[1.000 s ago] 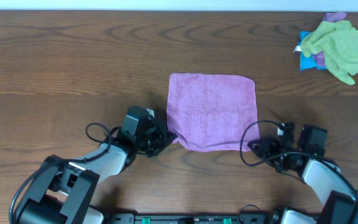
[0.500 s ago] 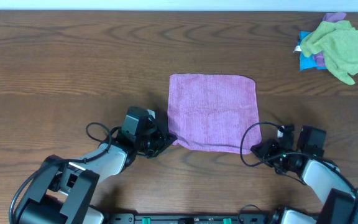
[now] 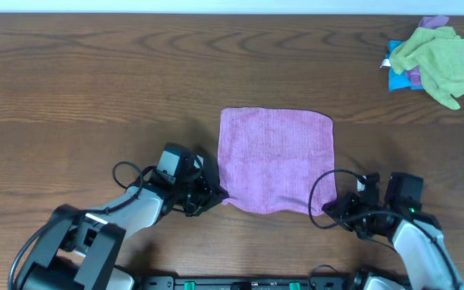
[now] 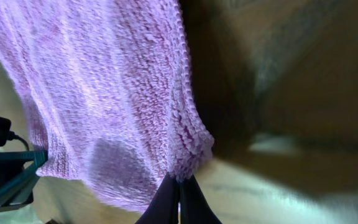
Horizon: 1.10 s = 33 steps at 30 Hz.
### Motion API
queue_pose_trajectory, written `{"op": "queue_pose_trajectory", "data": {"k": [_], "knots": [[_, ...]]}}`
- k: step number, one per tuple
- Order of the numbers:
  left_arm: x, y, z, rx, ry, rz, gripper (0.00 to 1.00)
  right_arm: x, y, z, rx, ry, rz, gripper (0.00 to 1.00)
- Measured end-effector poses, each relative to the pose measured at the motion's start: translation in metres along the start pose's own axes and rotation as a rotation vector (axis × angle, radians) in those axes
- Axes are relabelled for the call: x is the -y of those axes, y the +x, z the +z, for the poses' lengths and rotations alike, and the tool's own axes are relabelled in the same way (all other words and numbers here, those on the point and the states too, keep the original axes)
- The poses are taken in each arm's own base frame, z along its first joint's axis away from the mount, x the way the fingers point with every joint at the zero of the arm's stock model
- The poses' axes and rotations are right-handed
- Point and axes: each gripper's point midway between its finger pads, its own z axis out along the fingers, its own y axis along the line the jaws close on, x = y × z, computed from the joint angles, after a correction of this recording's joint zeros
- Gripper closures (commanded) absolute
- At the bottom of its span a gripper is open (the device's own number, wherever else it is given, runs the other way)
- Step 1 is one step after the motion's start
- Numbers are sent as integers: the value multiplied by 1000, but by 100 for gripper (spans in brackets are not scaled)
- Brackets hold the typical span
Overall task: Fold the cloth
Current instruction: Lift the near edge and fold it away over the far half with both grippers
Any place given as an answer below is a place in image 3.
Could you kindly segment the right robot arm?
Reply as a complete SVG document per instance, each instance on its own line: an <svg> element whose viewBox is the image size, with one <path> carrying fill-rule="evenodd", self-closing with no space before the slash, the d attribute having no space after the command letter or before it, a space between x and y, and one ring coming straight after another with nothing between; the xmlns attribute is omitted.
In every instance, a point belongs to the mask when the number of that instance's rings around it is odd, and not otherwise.
<svg viewBox="0 0 464 290"><path fill-rule="evenodd" d="M323 205L322 210L362 240L385 237L401 257L412 288L464 289L438 220L421 211L419 189L388 189L382 205L365 196L348 193Z"/></svg>

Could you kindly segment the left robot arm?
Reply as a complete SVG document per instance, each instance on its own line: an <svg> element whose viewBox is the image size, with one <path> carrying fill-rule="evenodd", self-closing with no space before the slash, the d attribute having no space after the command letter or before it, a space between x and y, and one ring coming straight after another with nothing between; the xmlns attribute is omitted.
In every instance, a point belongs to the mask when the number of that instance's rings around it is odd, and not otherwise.
<svg viewBox="0 0 464 290"><path fill-rule="evenodd" d="M137 173L120 197L102 207L57 207L15 256L7 287L138 289L142 280L117 264L122 244L172 211L197 217L226 198L218 167L198 160Z"/></svg>

